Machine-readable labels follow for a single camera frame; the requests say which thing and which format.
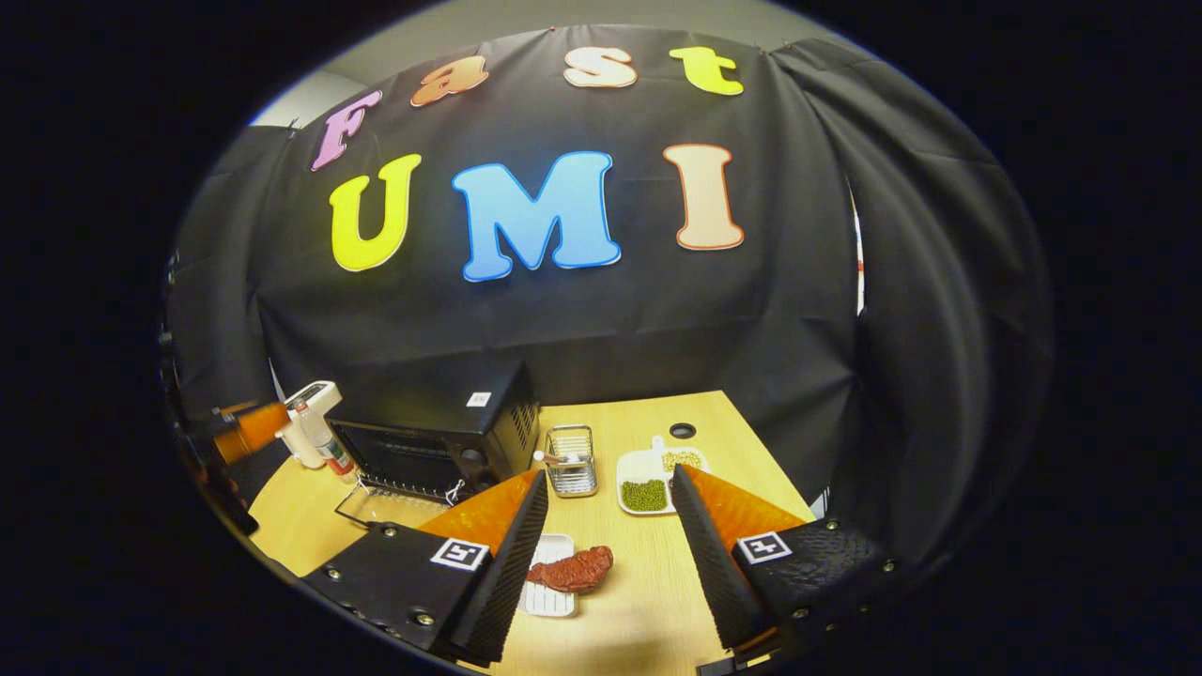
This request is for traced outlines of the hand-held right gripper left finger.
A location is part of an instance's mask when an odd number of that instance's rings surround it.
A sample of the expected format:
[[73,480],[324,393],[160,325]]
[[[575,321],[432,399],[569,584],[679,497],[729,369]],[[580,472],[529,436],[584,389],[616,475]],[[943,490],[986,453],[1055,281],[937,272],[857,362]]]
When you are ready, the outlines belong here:
[[492,506],[500,542],[377,522],[300,580],[400,650],[451,665],[502,659],[548,510],[545,470],[506,481],[516,506]]

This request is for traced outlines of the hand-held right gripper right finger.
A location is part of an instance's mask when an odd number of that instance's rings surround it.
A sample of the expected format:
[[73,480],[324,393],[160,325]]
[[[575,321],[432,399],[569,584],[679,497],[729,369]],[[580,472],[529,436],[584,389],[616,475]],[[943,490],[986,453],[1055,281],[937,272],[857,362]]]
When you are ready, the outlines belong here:
[[710,472],[677,466],[672,502],[728,658],[706,674],[763,674],[862,625],[902,562],[840,518],[801,518]]

